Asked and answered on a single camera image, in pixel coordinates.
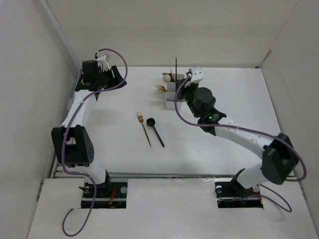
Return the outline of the brown wooden spoon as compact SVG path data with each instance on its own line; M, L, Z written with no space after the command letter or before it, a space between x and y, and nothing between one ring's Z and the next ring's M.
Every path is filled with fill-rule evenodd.
M170 82L175 82L176 81L176 76L173 73L170 73Z

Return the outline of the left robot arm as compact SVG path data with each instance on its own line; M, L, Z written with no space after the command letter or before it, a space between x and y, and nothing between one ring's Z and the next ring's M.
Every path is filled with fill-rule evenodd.
M110 66L105 55L84 61L68 115L59 127L51 131L57 161L63 171L94 180L94 191L102 198L110 195L112 186L107 171L94 161L95 149L86 124L100 93L125 85L118 68Z

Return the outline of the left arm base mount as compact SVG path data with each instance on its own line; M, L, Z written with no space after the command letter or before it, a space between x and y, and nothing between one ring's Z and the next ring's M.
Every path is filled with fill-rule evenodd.
M93 184L86 182L84 187L79 187L83 191L81 208L89 209L94 196ZM97 185L96 198L93 209L125 209L127 206L127 182L111 182Z

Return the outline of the rose gold fork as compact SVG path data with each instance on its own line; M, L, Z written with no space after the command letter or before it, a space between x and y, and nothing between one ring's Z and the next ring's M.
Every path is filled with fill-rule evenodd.
M141 125L142 125L142 127L143 127L143 130L144 130L146 139L147 139L147 141L148 141L148 143L149 143L149 146L152 147L151 141L150 141L150 139L149 139L148 133L147 133L146 128L145 128L145 125L144 125L144 118L143 118L142 113L141 113L141 112L137 112L137 117L138 117L139 123L141 123Z

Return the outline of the black chopstick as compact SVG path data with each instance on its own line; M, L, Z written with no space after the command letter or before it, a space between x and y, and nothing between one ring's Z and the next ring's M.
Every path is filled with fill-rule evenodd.
M177 81L177 57L175 57L175 81Z

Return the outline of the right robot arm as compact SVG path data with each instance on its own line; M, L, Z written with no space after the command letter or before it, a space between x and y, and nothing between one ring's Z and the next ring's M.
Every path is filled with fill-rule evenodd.
M192 115L198 119L192 126L227 139L261 159L260 164L235 174L231 191L236 196L243 196L249 188L264 182L282 185L294 168L302 163L287 135L280 133L273 136L243 127L215 108L216 99L208 88L184 79L178 84L174 101L186 102Z

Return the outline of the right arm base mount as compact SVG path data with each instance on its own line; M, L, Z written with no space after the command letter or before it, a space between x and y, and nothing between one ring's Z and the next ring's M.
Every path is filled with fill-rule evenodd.
M230 181L216 181L214 196L220 209L230 208L263 208L259 187L245 189L237 182L238 176L244 171L240 170Z

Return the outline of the gold green-handled fork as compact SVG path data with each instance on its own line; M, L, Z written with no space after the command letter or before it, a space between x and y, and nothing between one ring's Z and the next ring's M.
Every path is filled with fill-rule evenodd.
M164 92L166 92L165 86L162 86L162 85L156 85L156 90L157 90L157 91L164 91Z
M156 89L157 93L166 93L167 90L166 89Z

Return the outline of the white ceramic spoon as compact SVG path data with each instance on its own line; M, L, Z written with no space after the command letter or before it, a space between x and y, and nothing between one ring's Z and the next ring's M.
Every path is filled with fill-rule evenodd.
M162 76L162 79L165 83L168 83L168 82L170 82L170 75L164 75L164 76Z

